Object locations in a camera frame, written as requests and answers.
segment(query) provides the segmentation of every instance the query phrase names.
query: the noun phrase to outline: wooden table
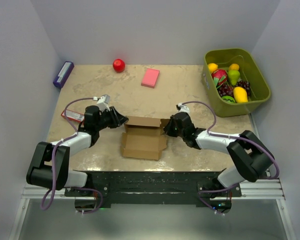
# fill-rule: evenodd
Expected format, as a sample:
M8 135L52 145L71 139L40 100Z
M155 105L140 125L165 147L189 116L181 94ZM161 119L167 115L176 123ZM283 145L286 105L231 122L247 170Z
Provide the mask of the wooden table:
M141 86L147 68L160 70L155 88ZM60 92L47 140L60 140L74 133L60 114L69 102L86 97L111 96L109 106L127 116L169 118L176 104L197 100L209 103L201 81L200 65L127 65L116 73L111 65L76 65ZM90 100L74 103L69 110L84 113ZM207 128L213 122L209 109L188 105L196 127ZM241 133L252 130L248 115L217 118L214 132ZM212 150L188 147L181 138L168 137L167 148L159 161L123 158L120 154L123 126L103 129L97 143L70 158L69 167L78 171L221 171L233 165L231 158Z

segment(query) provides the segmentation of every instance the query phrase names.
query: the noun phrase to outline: purple box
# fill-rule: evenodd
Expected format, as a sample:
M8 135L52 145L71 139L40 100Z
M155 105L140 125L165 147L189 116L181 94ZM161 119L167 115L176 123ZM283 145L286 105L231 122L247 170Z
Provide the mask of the purple box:
M75 65L73 62L65 61L58 75L53 80L53 85L55 85L59 89L62 89L74 67Z

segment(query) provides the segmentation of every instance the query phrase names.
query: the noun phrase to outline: yellow lemon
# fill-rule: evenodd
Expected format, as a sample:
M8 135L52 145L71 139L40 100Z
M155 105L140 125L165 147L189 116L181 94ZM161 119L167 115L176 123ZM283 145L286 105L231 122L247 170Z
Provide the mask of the yellow lemon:
M233 63L233 64L230 65L229 71L230 71L230 70L237 70L237 71L239 71L239 68L240 68L240 67L239 67L238 64Z
M218 65L215 63L209 63L208 68L209 68L209 72L212 74L215 70L218 69Z
M237 103L247 103L248 102L248 95L244 88L240 86L236 86L233 89L234 99Z

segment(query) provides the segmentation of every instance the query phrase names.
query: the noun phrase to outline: basket of fruit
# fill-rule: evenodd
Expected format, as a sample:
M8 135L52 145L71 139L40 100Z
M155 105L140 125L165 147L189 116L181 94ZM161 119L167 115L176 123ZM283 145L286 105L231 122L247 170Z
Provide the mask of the basket of fruit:
M250 114L271 96L252 56L240 48L209 51L204 57L202 81L219 117Z

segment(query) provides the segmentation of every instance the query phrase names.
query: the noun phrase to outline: pink sponge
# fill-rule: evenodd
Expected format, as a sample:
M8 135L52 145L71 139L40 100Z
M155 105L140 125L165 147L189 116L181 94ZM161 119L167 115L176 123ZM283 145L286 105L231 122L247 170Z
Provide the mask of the pink sponge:
M155 88L158 76L160 71L152 68L148 68L145 71L144 77L141 82L141 86L149 87L149 88Z

